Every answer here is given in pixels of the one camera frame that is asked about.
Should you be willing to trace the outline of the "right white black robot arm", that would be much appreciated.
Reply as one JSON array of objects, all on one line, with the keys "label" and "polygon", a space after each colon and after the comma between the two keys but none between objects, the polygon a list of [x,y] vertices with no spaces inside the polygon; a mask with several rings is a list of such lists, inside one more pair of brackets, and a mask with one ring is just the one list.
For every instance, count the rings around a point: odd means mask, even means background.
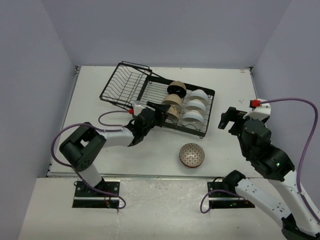
[{"label": "right white black robot arm", "polygon": [[238,195],[253,203],[281,227],[288,240],[318,240],[320,238],[320,216],[317,209],[312,212],[311,204],[304,203],[306,194],[296,183],[298,175],[289,156],[271,143],[271,131],[265,123],[268,117],[254,119],[249,113],[229,107],[221,114],[219,129],[236,136],[242,156],[279,193],[278,201],[256,187],[244,174],[234,170],[223,180],[223,191],[227,196]]}]

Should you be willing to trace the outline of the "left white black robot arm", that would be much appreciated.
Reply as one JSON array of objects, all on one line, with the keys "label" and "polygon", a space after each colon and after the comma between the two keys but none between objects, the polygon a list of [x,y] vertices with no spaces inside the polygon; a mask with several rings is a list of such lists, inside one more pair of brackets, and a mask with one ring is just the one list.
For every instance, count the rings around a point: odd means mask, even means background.
[{"label": "left white black robot arm", "polygon": [[147,102],[147,107],[141,107],[135,115],[137,107],[124,111],[132,114],[132,120],[127,125],[110,124],[115,129],[102,129],[89,122],[76,123],[67,126],[63,131],[77,127],[60,145],[59,151],[68,161],[70,167],[86,185],[86,190],[97,197],[103,193],[103,178],[97,171],[94,160],[102,148],[133,147],[143,141],[144,137],[154,127],[162,127],[168,118],[169,104]]}]

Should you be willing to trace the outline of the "tan bowl with leaf motif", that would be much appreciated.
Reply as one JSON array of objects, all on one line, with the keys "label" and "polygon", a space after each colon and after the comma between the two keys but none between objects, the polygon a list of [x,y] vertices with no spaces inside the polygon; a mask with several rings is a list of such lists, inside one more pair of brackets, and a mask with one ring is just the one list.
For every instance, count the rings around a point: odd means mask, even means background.
[{"label": "tan bowl with leaf motif", "polygon": [[166,112],[167,119],[170,120],[173,124],[177,124],[180,121],[180,112],[176,106],[170,105],[169,109]]}]

